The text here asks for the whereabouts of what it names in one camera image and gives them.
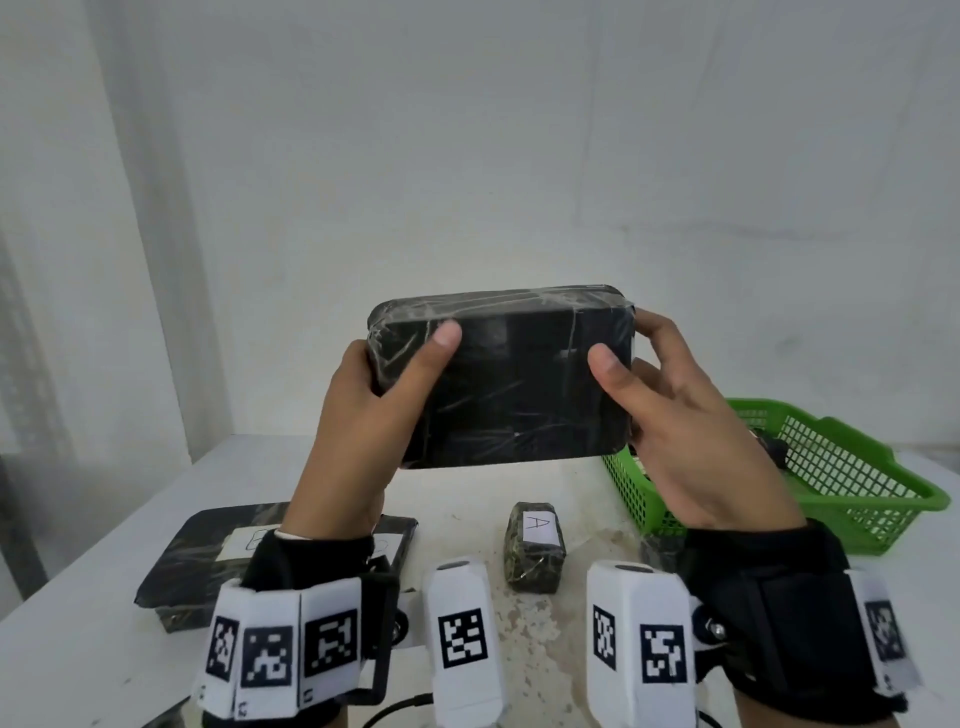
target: qr code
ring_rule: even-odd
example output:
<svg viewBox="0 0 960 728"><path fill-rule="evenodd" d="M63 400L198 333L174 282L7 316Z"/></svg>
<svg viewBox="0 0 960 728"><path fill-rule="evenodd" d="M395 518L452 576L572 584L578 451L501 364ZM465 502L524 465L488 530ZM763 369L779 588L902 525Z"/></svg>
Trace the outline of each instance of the qr code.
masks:
<svg viewBox="0 0 960 728"><path fill-rule="evenodd" d="M440 645L444 668L487 659L487 637L479 609L440 617Z"/></svg>
<svg viewBox="0 0 960 728"><path fill-rule="evenodd" d="M867 620L870 622L870 631L874 636L876 655L882 663L892 660L902 660L906 657L903 646L903 637L894 617L894 608L889 601L868 601L864 603L867 610Z"/></svg>
<svg viewBox="0 0 960 728"><path fill-rule="evenodd" d="M357 659L355 609L308 621L303 626L303 676L348 665Z"/></svg>
<svg viewBox="0 0 960 728"><path fill-rule="evenodd" d="M616 619L596 604L593 605L593 654L611 670L616 670Z"/></svg>
<svg viewBox="0 0 960 728"><path fill-rule="evenodd" d="M640 625L640 678L644 683L685 683L686 641L679 624Z"/></svg>
<svg viewBox="0 0 960 728"><path fill-rule="evenodd" d="M206 653L206 674L229 682L233 664L233 648L237 642L240 623L236 619L218 617L213 622L210 649Z"/></svg>
<svg viewBox="0 0 960 728"><path fill-rule="evenodd" d="M275 688L293 682L294 628L250 627L243 631L241 688Z"/></svg>

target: green basket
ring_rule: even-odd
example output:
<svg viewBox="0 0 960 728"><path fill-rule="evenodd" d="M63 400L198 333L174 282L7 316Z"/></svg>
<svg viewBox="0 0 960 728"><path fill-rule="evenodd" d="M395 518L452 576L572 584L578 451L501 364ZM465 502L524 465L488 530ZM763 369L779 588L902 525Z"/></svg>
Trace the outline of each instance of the green basket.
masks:
<svg viewBox="0 0 960 728"><path fill-rule="evenodd" d="M790 446L787 485L804 513L825 523L848 553L884 553L922 511L950 504L937 486L900 466L890 448L839 420L818 420L776 400L729 402L747 426ZM641 533L684 533L629 449L603 461Z"/></svg>

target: black cable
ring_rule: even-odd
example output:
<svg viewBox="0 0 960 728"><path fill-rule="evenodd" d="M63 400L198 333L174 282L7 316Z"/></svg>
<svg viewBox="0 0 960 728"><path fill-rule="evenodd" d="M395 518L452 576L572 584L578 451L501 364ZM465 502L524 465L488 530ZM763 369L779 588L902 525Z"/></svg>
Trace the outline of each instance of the black cable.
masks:
<svg viewBox="0 0 960 728"><path fill-rule="evenodd" d="M433 705L433 693L432 692L422 692L419 695L414 695L413 697L408 697L406 700L399 700L393 705L388 705L382 711L373 716L370 720L363 724L363 728L371 728L371 726L379 722L380 718L388 716L390 713L396 713L396 711L401 711L404 708L412 708L416 705Z"/></svg>
<svg viewBox="0 0 960 728"><path fill-rule="evenodd" d="M706 723L710 728L723 728L716 719L703 711L697 711L697 717L700 718L704 723Z"/></svg>

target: white table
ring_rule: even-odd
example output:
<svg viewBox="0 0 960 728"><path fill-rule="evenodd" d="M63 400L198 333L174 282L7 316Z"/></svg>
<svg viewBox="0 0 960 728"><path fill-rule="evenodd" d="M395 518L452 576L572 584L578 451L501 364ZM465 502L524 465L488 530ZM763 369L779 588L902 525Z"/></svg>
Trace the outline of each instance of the white table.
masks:
<svg viewBox="0 0 960 728"><path fill-rule="evenodd" d="M166 634L134 606L140 581L180 526L206 508L287 499L309 448L299 437L234 436L0 623L4 728L140 728L191 689L203 631ZM960 489L952 495L960 499ZM517 500L554 504L569 555L560 591L515 595L501 551ZM588 725L584 585L598 558L636 559L636 531L599 459L400 473L386 512L420 528L404 567L418 587L425 566L479 554L490 572L511 707L502 726ZM952 677L960 654L960 506L925 515L872 563L886 576L927 684L904 726L946 726L960 715ZM386 703L429 690L422 648L397 653ZM701 702L726 728L738 724L729 686L714 671ZM351 724L374 709L351 709ZM432 725L430 708L389 726Z"/></svg>

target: black wrist strap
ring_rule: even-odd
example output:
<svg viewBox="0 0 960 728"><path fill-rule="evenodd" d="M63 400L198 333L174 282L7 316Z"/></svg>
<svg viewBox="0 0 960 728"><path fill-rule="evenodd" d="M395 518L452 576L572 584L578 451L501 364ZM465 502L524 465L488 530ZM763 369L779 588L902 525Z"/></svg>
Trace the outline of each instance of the black wrist strap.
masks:
<svg viewBox="0 0 960 728"><path fill-rule="evenodd" d="M257 546L241 586L256 592L273 592L282 589L304 590L318 584L326 584L339 579L357 576L367 570L368 560L373 554L373 536L353 541L305 541L301 539L279 539L271 531ZM363 609L368 609L365 599ZM383 606L379 605L382 614ZM362 654L365 658L375 652L373 643L376 635L363 634ZM250 728L320 728L340 714L341 704L336 700L325 700L317 705L301 710L291 718L271 718L238 723L222 720L204 713L204 728L226 728L226 726L250 726Z"/></svg>
<svg viewBox="0 0 960 728"><path fill-rule="evenodd" d="M795 717L862 725L906 709L876 677L839 540L821 523L770 533L688 532L678 573L728 630L733 685Z"/></svg>

